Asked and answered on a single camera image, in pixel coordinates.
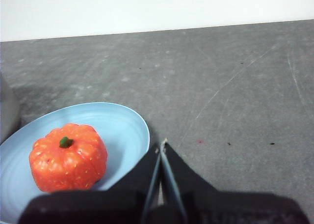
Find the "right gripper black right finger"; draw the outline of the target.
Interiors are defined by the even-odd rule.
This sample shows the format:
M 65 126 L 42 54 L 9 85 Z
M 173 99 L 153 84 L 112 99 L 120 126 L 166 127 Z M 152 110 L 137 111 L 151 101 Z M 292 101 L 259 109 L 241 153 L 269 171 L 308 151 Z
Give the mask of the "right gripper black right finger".
M 308 224 L 299 204 L 270 193 L 220 191 L 175 152 L 160 145 L 169 201 L 187 224 Z

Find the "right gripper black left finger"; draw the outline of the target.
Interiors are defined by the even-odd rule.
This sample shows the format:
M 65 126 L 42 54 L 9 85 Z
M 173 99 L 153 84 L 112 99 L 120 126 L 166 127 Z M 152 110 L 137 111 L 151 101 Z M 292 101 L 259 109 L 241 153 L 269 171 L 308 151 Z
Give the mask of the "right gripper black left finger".
M 32 199 L 20 224 L 138 224 L 154 203 L 160 162 L 152 146 L 136 166 L 105 191 L 62 191 Z

